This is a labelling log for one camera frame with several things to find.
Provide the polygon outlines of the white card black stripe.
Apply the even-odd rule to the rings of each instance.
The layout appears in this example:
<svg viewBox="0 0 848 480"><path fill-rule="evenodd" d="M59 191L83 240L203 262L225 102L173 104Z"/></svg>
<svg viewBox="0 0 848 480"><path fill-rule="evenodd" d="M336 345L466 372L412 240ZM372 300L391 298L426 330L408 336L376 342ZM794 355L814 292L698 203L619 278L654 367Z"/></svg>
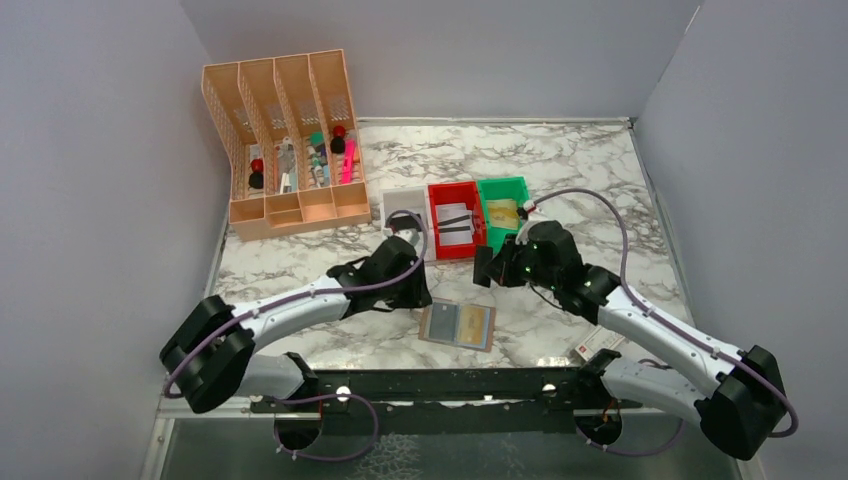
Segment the white card black stripe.
<svg viewBox="0 0 848 480"><path fill-rule="evenodd" d="M482 233L478 218L470 211L452 212L437 223L437 230L441 244L446 246L473 244Z"/></svg>

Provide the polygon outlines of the brown leather card holder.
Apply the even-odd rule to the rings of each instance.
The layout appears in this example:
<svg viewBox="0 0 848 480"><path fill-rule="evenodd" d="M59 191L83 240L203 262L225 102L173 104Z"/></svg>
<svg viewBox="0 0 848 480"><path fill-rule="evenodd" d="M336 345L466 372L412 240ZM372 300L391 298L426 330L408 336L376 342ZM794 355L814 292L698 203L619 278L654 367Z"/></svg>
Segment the brown leather card holder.
<svg viewBox="0 0 848 480"><path fill-rule="evenodd" d="M418 338L440 345L490 352L495 320L494 307L434 299L422 310Z"/></svg>

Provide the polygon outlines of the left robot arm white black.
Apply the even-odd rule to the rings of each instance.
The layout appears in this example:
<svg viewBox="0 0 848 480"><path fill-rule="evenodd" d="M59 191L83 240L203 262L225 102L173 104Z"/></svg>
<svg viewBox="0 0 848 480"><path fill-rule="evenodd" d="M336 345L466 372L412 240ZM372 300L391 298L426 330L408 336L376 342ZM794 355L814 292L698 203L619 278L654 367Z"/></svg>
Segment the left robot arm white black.
<svg viewBox="0 0 848 480"><path fill-rule="evenodd" d="M303 361L274 359L262 349L319 324L384 309L430 305L423 259L400 236L370 255L335 265L304 286L258 301L202 299L160 351L166 398L183 398L192 412L210 412L234 396L275 396L290 410L313 401Z"/></svg>

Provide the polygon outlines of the white card in red bin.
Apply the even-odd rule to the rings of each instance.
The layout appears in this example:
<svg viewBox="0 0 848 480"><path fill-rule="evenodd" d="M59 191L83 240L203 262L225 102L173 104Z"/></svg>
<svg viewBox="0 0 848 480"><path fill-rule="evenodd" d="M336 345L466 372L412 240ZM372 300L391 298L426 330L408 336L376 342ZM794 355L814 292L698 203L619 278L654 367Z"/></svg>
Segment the white card in red bin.
<svg viewBox="0 0 848 480"><path fill-rule="evenodd" d="M464 203L438 204L435 206L437 225L449 227L465 225L472 222L472 213Z"/></svg>

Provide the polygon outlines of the grey card in holder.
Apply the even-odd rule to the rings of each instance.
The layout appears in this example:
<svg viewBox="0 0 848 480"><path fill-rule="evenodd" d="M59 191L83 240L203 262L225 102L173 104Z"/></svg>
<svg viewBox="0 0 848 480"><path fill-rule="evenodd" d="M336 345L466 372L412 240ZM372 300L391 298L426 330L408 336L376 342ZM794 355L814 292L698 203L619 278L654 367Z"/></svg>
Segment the grey card in holder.
<svg viewBox="0 0 848 480"><path fill-rule="evenodd" d="M439 342L454 342L460 307L453 303L436 302L430 310L427 322L427 338Z"/></svg>

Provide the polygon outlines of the gold card in holder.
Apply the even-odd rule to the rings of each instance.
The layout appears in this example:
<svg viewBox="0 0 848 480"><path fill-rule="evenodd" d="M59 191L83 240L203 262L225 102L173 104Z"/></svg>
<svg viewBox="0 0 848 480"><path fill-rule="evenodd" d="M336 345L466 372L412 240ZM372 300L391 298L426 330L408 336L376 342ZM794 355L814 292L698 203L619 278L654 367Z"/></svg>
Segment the gold card in holder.
<svg viewBox="0 0 848 480"><path fill-rule="evenodd" d="M489 307L461 306L457 325L457 343L478 350L487 349L491 318L492 310Z"/></svg>

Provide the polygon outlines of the white plastic bin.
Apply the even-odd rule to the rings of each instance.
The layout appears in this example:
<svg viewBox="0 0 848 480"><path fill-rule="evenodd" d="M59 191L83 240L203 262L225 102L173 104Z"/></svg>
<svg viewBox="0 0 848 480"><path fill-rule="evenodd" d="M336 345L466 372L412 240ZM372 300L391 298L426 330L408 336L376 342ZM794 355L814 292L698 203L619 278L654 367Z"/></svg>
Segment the white plastic bin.
<svg viewBox="0 0 848 480"><path fill-rule="evenodd" d="M405 214L397 214L392 220L388 217L395 211L404 210L419 216L424 228L417 229L418 224L412 219L405 220ZM380 229L384 237L390 237L397 231L409 230L415 227L416 234L413 236L413 246L418 254L422 253L423 239L427 238L427 251L423 253L425 262L436 260L434 225L429 194L425 186L413 186L402 188L384 189L380 192Z"/></svg>

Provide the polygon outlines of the green plastic bin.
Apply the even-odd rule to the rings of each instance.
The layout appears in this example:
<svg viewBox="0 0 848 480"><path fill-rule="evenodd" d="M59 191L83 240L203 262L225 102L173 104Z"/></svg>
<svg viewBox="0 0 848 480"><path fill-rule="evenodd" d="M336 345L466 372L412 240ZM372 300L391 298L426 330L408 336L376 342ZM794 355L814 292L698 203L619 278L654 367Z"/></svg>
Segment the green plastic bin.
<svg viewBox="0 0 848 480"><path fill-rule="evenodd" d="M500 228L492 228L488 221L488 208L486 202L496 199L514 199L518 208L522 207L529 200L529 194L523 177L501 177L482 179L477 181L478 193L483 208L484 219L487 228L487 244L495 252L497 252L508 234L517 234L517 230L506 230Z"/></svg>

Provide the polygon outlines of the red plastic bin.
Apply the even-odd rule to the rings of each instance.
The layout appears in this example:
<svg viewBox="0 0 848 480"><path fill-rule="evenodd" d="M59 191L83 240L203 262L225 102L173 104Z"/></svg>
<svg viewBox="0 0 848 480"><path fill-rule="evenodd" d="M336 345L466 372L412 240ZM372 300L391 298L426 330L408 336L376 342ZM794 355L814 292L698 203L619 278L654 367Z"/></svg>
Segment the red plastic bin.
<svg viewBox="0 0 848 480"><path fill-rule="evenodd" d="M487 243L487 228L484 219L483 208L481 205L477 184L473 181L440 183L431 184L427 187L429 194L430 210L435 222L435 251L438 260L455 260L471 258L474 256L478 246L485 246ZM473 214L478 218L482 233L475 238L473 244L446 246L442 245L439 239L436 222L435 206L438 204L464 203L473 211Z"/></svg>

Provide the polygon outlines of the white label with red mark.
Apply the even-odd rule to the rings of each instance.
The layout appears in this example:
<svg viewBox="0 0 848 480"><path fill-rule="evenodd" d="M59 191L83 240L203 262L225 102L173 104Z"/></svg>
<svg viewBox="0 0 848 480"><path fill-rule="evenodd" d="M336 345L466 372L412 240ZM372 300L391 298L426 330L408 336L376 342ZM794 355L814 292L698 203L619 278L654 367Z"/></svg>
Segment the white label with red mark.
<svg viewBox="0 0 848 480"><path fill-rule="evenodd" d="M602 326L593 327L573 348L573 353L582 361L590 360L600 350L616 350L625 337Z"/></svg>

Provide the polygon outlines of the pink highlighter marker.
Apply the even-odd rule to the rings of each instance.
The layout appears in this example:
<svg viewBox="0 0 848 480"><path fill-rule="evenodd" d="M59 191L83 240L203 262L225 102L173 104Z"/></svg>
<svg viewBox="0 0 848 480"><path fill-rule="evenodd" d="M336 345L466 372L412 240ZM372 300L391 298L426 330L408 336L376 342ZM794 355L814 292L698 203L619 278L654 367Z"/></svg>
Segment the pink highlighter marker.
<svg viewBox="0 0 848 480"><path fill-rule="evenodd" d="M357 143L354 139L345 141L344 160L341 171L341 184L349 184L353 181L354 167L357 163Z"/></svg>

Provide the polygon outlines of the red black stamp right slot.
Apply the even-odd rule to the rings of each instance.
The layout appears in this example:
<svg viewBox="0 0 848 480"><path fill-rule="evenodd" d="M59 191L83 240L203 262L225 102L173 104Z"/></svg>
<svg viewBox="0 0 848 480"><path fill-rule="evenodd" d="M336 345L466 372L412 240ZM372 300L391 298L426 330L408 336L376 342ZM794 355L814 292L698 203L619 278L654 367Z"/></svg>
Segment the red black stamp right slot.
<svg viewBox="0 0 848 480"><path fill-rule="evenodd" d="M332 129L332 138L330 141L330 151L334 155L344 154L346 151L346 133L347 130L343 125L336 125Z"/></svg>

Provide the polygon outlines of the red black stamp left slot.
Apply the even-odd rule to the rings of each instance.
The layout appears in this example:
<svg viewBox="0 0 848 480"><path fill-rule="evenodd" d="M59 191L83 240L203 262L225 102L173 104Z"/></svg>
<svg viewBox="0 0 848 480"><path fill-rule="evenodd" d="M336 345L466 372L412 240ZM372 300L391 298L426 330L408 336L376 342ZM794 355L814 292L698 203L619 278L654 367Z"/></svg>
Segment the red black stamp left slot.
<svg viewBox="0 0 848 480"><path fill-rule="evenodd" d="M251 160L248 186L255 190L262 190L264 188L264 160L262 158Z"/></svg>

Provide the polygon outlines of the peach plastic desk organizer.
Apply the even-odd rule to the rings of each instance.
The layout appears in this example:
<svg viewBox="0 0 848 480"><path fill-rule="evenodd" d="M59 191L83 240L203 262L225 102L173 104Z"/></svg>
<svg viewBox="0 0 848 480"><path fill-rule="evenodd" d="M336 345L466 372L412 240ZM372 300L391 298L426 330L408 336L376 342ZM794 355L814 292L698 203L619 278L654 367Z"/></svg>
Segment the peach plastic desk organizer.
<svg viewBox="0 0 848 480"><path fill-rule="evenodd" d="M362 142L343 50L204 67L201 90L230 162L229 224L243 241L368 223ZM343 125L357 143L353 181L330 151ZM248 186L264 160L264 188Z"/></svg>

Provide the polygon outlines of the black mounting rail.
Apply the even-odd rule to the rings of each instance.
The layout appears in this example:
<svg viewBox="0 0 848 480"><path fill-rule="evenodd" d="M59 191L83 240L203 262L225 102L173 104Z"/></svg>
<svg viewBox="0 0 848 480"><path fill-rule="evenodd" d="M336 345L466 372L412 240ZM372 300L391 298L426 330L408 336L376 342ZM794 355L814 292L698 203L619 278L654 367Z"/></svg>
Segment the black mounting rail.
<svg viewBox="0 0 848 480"><path fill-rule="evenodd" d="M575 430L611 398L574 367L317 370L288 406L263 395L253 414L281 431L326 436L469 434Z"/></svg>

